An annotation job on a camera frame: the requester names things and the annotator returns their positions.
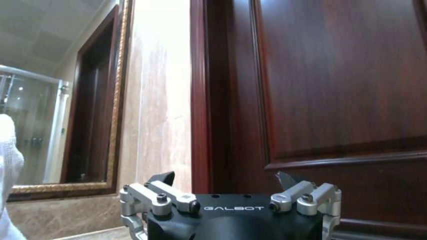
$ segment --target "ceiling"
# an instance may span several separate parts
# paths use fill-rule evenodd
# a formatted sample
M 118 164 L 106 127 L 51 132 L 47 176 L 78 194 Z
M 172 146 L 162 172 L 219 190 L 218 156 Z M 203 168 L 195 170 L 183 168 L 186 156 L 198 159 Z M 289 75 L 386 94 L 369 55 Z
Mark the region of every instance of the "ceiling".
M 104 0 L 2 0 L 0 64 L 51 76 Z

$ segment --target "marble wall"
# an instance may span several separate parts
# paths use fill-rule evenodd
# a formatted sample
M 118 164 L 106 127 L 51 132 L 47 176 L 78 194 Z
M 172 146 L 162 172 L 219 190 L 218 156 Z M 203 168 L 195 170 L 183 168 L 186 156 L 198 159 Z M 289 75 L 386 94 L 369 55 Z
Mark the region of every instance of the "marble wall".
M 7 210 L 28 240 L 48 240 L 122 226 L 116 195 L 12 202 Z
M 190 0 L 134 3 L 118 184 L 175 171 L 174 185 L 191 192 Z M 30 240 L 122 226 L 116 195 L 10 203 L 8 210 Z
M 124 226 L 110 228 L 75 236 L 62 237 L 56 240 L 132 240 L 130 229 Z

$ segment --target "glass shower enclosure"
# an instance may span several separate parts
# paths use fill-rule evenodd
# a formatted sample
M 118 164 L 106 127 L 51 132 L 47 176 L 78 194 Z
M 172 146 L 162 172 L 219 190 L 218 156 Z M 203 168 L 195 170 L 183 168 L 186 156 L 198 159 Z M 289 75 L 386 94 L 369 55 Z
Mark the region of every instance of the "glass shower enclosure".
M 18 185 L 59 182 L 64 89 L 60 79 L 0 65 L 0 114 L 15 122 L 16 147 L 24 156 Z

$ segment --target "bathroom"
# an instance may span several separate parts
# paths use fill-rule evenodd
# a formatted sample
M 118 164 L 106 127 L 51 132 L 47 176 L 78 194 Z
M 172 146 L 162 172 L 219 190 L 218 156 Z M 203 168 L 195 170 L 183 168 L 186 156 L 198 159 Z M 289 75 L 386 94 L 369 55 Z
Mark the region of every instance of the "bathroom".
M 2 0 L 0 240 L 427 239 L 426 33 L 427 0 Z

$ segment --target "white towel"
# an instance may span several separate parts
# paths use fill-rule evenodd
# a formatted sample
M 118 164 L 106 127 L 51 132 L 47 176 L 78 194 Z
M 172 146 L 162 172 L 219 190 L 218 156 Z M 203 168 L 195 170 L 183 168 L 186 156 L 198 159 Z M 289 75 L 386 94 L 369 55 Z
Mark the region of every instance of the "white towel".
M 7 206 L 12 186 L 20 175 L 24 157 L 16 148 L 12 118 L 0 114 L 0 240 L 24 240 L 26 237 L 12 224 Z

